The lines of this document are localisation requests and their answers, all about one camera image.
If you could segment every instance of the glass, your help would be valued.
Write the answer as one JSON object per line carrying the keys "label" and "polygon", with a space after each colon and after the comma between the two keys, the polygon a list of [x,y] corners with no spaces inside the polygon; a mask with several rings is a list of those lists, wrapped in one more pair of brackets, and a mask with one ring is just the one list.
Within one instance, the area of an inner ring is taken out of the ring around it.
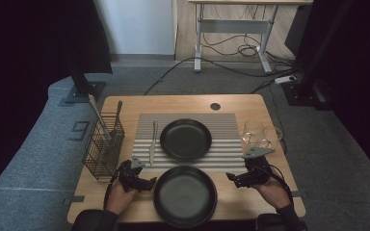
{"label": "glass", "polygon": [[255,143],[256,136],[262,133],[263,124],[257,122],[254,119],[246,121],[245,127],[243,129],[242,141],[245,143]]}
{"label": "glass", "polygon": [[275,150],[276,144],[281,141],[283,134],[280,129],[274,126],[267,126],[263,129],[260,136],[256,138],[256,145],[259,147]]}

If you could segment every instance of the wire basket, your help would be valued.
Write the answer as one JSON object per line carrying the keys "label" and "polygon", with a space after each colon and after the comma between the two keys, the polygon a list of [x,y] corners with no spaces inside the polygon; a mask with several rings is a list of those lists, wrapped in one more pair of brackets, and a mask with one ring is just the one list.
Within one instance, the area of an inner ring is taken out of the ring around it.
{"label": "wire basket", "polygon": [[110,178],[119,164],[124,128],[120,121],[116,122],[116,115],[102,115],[111,140],[105,141],[101,134],[101,123],[98,120],[92,126],[91,135],[86,143],[86,154],[83,164],[89,169],[95,179]]}

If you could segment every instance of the white desk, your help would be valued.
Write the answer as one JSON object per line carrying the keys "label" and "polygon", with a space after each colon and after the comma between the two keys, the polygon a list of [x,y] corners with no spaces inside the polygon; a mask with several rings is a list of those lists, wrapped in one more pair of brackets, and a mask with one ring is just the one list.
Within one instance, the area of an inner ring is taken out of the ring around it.
{"label": "white desk", "polygon": [[[197,45],[195,51],[195,72],[200,72],[200,35],[201,33],[261,34],[263,39],[257,47],[257,54],[266,73],[272,72],[266,57],[266,46],[272,32],[279,5],[311,5],[312,0],[188,0],[198,5]],[[273,12],[268,20],[222,20],[203,18],[205,4],[218,5],[273,5]]]}

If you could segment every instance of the black frying pan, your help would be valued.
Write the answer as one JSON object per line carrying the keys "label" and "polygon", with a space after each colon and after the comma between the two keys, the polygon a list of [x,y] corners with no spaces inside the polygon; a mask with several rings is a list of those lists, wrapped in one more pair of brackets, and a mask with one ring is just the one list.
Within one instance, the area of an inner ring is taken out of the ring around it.
{"label": "black frying pan", "polygon": [[191,228],[213,215],[218,195],[210,177],[196,167],[173,167],[164,172],[154,189],[154,207],[169,225]]}
{"label": "black frying pan", "polygon": [[212,136],[207,127],[199,121],[182,118],[164,128],[160,143],[169,157],[180,161],[193,161],[208,152]]}

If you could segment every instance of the desk leg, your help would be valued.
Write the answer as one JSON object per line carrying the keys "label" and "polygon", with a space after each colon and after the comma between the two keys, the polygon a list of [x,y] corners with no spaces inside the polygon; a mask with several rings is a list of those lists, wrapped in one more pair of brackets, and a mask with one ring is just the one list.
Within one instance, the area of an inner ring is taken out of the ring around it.
{"label": "desk leg", "polygon": [[200,72],[200,58],[201,58],[201,47],[200,47],[200,34],[201,34],[201,27],[202,27],[202,12],[203,12],[203,4],[199,5],[199,14],[197,16],[197,46],[195,47],[195,60],[194,60],[194,70],[195,72]]}
{"label": "desk leg", "polygon": [[263,40],[261,41],[261,45],[257,47],[257,54],[259,55],[260,61],[262,62],[264,71],[266,73],[272,72],[272,69],[270,68],[269,62],[267,61],[266,57],[266,46],[267,42],[269,41],[270,33],[272,32],[273,24],[275,24],[275,18],[277,13],[278,5],[274,5],[273,14],[272,17],[269,19],[269,24],[267,25],[266,33],[263,34]]}

